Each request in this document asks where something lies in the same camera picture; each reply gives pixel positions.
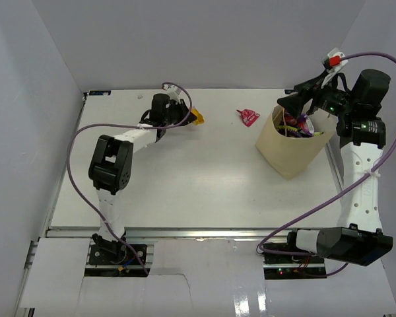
red snack bag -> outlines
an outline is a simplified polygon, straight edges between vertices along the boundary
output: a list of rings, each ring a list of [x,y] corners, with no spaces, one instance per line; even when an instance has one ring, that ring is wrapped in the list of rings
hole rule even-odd
[[[247,127],[250,127],[256,119],[258,119],[259,114],[253,110],[245,109],[245,110],[237,110],[237,112],[240,113],[240,116],[242,117],[242,121]]]

purple cable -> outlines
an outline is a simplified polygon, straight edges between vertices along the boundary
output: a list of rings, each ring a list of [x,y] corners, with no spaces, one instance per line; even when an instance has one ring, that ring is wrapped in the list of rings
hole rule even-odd
[[[173,129],[174,127],[179,127],[183,122],[185,122],[185,120],[189,117],[190,113],[192,112],[192,98],[189,95],[189,93],[181,86],[179,86],[178,84],[175,83],[171,83],[171,82],[164,82],[162,83],[162,87],[164,87],[164,85],[170,85],[170,86],[176,86],[178,87],[180,90],[182,90],[186,96],[189,99],[189,110],[185,116],[184,119],[182,119],[181,122],[174,124],[174,125],[169,125],[167,127],[141,127],[141,129]],[[72,153],[72,148],[73,148],[73,144],[75,142],[76,137],[78,136],[78,134],[80,134],[81,132],[90,129],[92,127],[122,127],[124,129],[140,129],[140,127],[136,126],[136,125],[123,125],[123,124],[112,124],[112,123],[95,123],[95,124],[90,124],[90,125],[86,125],[82,128],[80,128],[79,130],[77,130],[75,132],[75,134],[73,135],[69,146],[67,148],[67,156],[66,156],[66,167],[67,167],[67,175],[69,176],[69,180],[73,186],[73,188],[75,189],[75,191],[78,193],[78,195],[98,214],[98,216],[100,216],[101,220],[103,221],[103,223],[106,225],[108,232],[110,232],[110,234],[120,243],[122,243],[123,245],[125,245],[126,247],[128,247],[128,249],[130,249],[130,251],[132,251],[133,255],[136,257],[136,259],[139,262],[139,265],[142,267],[142,269],[144,270],[144,272],[148,275],[148,270],[145,267],[144,263],[141,261],[140,256],[138,255],[138,253],[135,251],[135,249],[126,241],[123,241],[121,238],[119,238],[113,231],[113,229],[111,228],[111,226],[107,223],[107,219],[105,218],[105,216],[101,213],[101,211],[94,206],[94,204],[85,197],[85,195],[81,192],[81,190],[79,189],[79,187],[76,185],[74,179],[73,179],[73,175],[72,175],[72,169],[71,169],[71,153]]]
[[[361,57],[361,56],[380,56],[380,57],[384,57],[387,59],[390,59],[393,63],[396,64],[396,58],[393,57],[392,55],[386,54],[386,53],[381,53],[381,52],[364,52],[364,53],[357,53],[357,54],[352,54],[352,55],[348,55],[344,58],[342,58],[341,60],[346,60],[346,59],[352,59],[355,57]],[[386,154],[381,157],[379,159],[379,161],[377,162],[377,164],[375,164],[373,166],[373,168],[371,169],[371,172],[375,172],[381,165],[383,165],[383,163],[390,157],[390,155],[394,152],[394,150],[396,149],[396,139],[394,140],[393,144],[390,146],[390,149],[386,152]],[[339,198],[343,197],[344,195],[346,195],[348,192],[350,192],[351,190],[353,190],[354,188],[356,188],[357,186],[359,186],[362,182],[364,182],[365,180],[367,180],[371,175],[369,173],[363,175],[363,177],[361,177],[359,180],[357,180],[355,183],[353,183],[351,186],[349,186],[348,188],[344,189],[343,191],[341,191],[340,193],[338,193],[335,197],[332,197],[331,199],[327,200],[326,202],[322,203],[321,205],[311,209],[310,211],[304,213],[303,215],[300,215],[299,217],[289,221],[288,223],[284,224],[283,226],[277,228],[276,230],[274,230],[271,234],[269,234],[268,236],[266,236],[259,244],[258,244],[258,248],[266,253],[271,253],[271,254],[284,254],[287,256],[309,256],[311,255],[308,252],[283,252],[283,251],[276,251],[276,250],[270,250],[270,249],[266,249],[264,248],[264,243],[266,243],[269,239],[271,239],[272,237],[274,237],[276,234],[278,234],[280,231],[294,225],[295,223],[297,223],[298,221],[301,221],[302,219],[305,219],[306,217],[309,217],[310,215],[316,213],[317,211],[323,209],[324,207],[330,205],[331,203],[333,203],[334,201],[337,201]],[[334,275],[340,271],[342,271],[345,267],[347,266],[347,264],[345,264],[343,267],[341,267],[340,269],[338,269],[337,271],[331,272],[329,274],[327,274],[326,276],[331,276]]]

